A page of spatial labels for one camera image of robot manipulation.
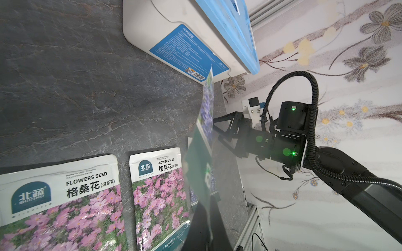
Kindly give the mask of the pink cosmos seed packet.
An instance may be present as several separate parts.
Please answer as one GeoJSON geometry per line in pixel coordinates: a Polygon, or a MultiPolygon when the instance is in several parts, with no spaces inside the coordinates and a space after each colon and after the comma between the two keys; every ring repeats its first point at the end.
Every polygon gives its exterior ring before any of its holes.
{"type": "Polygon", "coordinates": [[[131,155],[129,167],[137,249],[180,250],[191,222],[180,148],[131,155]]]}
{"type": "Polygon", "coordinates": [[[116,156],[3,174],[1,250],[128,250],[116,156]]]}

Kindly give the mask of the lavender seed packet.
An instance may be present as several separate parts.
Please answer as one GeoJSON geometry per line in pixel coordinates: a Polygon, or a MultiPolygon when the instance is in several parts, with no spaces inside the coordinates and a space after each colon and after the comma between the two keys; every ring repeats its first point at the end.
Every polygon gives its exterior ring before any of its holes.
{"type": "MultiPolygon", "coordinates": [[[[201,192],[202,194],[206,193],[207,191],[210,192],[210,196],[214,197],[217,202],[221,201],[221,197],[219,194],[219,191],[216,188],[216,180],[213,171],[211,170],[208,173],[208,178],[209,178],[209,186],[203,182],[203,185],[201,186],[201,192]]],[[[189,193],[190,193],[190,202],[191,202],[191,208],[193,211],[195,211],[195,208],[198,205],[198,196],[197,193],[193,191],[193,189],[190,187],[189,188],[189,193]]]]}
{"type": "Polygon", "coordinates": [[[210,228],[210,192],[202,194],[203,182],[209,186],[208,173],[212,169],[212,138],[214,115],[213,70],[210,69],[203,87],[203,99],[195,123],[192,141],[185,156],[186,177],[189,186],[197,193],[198,204],[207,211],[210,228]]]}

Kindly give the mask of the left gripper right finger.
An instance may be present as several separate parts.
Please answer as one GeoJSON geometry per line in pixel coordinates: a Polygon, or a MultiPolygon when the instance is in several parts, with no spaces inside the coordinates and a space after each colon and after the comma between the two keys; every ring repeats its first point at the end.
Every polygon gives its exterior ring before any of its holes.
{"type": "Polygon", "coordinates": [[[233,250],[215,197],[210,198],[210,229],[212,235],[209,245],[210,251],[233,250]]]}

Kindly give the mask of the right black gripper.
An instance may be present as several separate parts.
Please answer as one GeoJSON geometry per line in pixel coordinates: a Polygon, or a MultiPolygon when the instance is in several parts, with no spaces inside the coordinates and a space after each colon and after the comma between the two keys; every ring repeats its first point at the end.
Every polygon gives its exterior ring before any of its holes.
{"type": "Polygon", "coordinates": [[[270,159],[273,153],[275,134],[253,129],[251,119],[245,118],[241,112],[234,112],[214,118],[213,125],[228,122],[230,130],[214,130],[218,133],[218,141],[238,158],[248,158],[254,154],[260,159],[270,159]],[[232,139],[237,139],[235,147],[232,139]]]}

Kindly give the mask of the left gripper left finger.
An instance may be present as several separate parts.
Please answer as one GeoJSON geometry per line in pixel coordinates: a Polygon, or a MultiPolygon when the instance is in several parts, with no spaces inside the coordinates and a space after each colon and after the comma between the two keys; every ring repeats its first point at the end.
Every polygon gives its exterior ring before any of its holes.
{"type": "Polygon", "coordinates": [[[203,205],[198,205],[181,251],[207,251],[209,239],[207,211],[203,205]]]}

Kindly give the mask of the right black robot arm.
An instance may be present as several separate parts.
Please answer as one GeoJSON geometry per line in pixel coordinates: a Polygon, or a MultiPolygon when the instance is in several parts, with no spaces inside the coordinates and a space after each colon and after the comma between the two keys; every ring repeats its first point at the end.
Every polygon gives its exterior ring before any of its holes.
{"type": "Polygon", "coordinates": [[[255,155],[257,161],[271,160],[282,164],[291,181],[301,168],[313,171],[333,191],[365,213],[398,242],[402,241],[402,187],[379,178],[359,162],[332,147],[308,148],[309,115],[312,106],[285,101],[269,131],[252,128],[252,120],[242,112],[215,118],[214,124],[228,121],[227,130],[216,125],[219,141],[236,157],[255,155]]]}

